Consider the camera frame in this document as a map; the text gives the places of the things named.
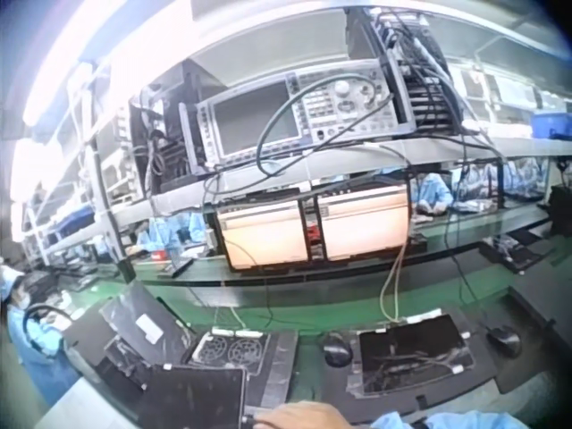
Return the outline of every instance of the red object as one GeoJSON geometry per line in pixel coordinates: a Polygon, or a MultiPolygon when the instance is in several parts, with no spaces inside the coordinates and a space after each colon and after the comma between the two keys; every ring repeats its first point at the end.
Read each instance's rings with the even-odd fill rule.
{"type": "Polygon", "coordinates": [[[311,225],[307,227],[307,237],[309,238],[310,243],[320,240],[320,229],[317,225],[311,225]]]}
{"type": "Polygon", "coordinates": [[[166,261],[167,260],[167,252],[165,250],[156,250],[155,252],[151,253],[151,260],[152,261],[166,261]]]}

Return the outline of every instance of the green workbench surface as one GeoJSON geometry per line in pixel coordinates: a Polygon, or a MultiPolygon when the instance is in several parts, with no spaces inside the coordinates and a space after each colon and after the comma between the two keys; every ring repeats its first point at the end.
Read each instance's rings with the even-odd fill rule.
{"type": "MultiPolygon", "coordinates": [[[[541,264],[550,265],[556,275],[569,278],[572,273],[572,240],[554,237],[550,239],[550,242],[554,250],[541,264]]],[[[404,268],[402,277],[407,278],[408,270],[414,268],[414,266],[404,268]]],[[[492,304],[506,294],[515,275],[502,265],[488,265],[478,271],[467,273],[467,280],[475,290],[478,299],[482,301],[482,306],[487,308],[489,305],[494,307],[492,304]]],[[[72,293],[71,296],[75,306],[88,307],[100,299],[116,296],[124,287],[118,282],[100,281],[91,289],[81,293],[72,293]]],[[[240,328],[240,324],[229,308],[194,305],[189,288],[147,287],[153,295],[164,299],[189,324],[204,326],[216,324],[220,327],[240,328]]],[[[403,291],[400,293],[400,315],[415,315],[437,307],[470,305],[472,302],[470,294],[463,290],[463,298],[461,298],[461,289],[460,279],[454,278],[419,289],[403,291]]],[[[390,312],[393,310],[392,301],[393,296],[389,293],[385,297],[385,302],[390,312]]],[[[245,325],[252,330],[293,329],[299,331],[299,350],[290,390],[291,400],[320,398],[320,372],[316,371],[318,364],[322,361],[320,349],[316,346],[320,333],[385,320],[380,311],[377,296],[324,305],[272,307],[270,310],[266,307],[246,307],[236,308],[235,311],[245,325]]]]}

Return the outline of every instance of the blue cap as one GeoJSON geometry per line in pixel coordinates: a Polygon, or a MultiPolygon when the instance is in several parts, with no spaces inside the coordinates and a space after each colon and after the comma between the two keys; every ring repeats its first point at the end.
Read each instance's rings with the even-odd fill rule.
{"type": "Polygon", "coordinates": [[[0,265],[0,299],[2,302],[8,299],[16,280],[23,275],[24,273],[14,270],[7,265],[0,265]]]}

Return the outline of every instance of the oscilloscope knob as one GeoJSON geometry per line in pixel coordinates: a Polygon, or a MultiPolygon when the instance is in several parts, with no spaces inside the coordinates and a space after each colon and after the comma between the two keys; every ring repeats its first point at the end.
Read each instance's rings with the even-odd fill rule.
{"type": "Polygon", "coordinates": [[[347,80],[338,80],[333,86],[333,90],[338,97],[347,97],[349,95],[349,83],[347,80]]]}

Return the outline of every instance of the black mouse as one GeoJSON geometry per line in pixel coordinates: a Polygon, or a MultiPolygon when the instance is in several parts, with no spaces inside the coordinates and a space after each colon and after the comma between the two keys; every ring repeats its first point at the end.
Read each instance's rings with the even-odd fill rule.
{"type": "Polygon", "coordinates": [[[508,358],[517,358],[522,352],[520,335],[509,326],[492,328],[486,333],[486,338],[494,348],[508,358]]]}
{"type": "Polygon", "coordinates": [[[322,350],[326,364],[334,368],[348,366],[354,358],[354,352],[348,342],[336,332],[330,332],[325,336],[322,350]]]}

